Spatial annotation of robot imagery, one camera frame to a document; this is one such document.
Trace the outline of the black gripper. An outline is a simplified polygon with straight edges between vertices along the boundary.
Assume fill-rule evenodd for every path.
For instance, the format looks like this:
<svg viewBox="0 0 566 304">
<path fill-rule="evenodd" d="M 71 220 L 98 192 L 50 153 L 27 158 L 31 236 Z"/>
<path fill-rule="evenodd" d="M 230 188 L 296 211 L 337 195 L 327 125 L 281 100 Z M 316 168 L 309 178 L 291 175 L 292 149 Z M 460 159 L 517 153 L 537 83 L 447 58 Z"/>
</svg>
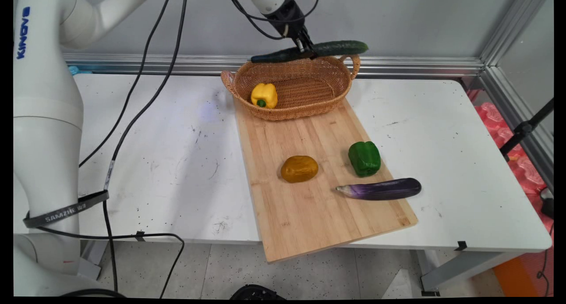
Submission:
<svg viewBox="0 0 566 304">
<path fill-rule="evenodd" d="M 264 16 L 279 34 L 278 37 L 266 35 L 267 37 L 294 38 L 300 55 L 308 55 L 309 59 L 318 57 L 305 26 L 305 14 L 295 0 L 271 2 L 264 7 Z"/>
</svg>

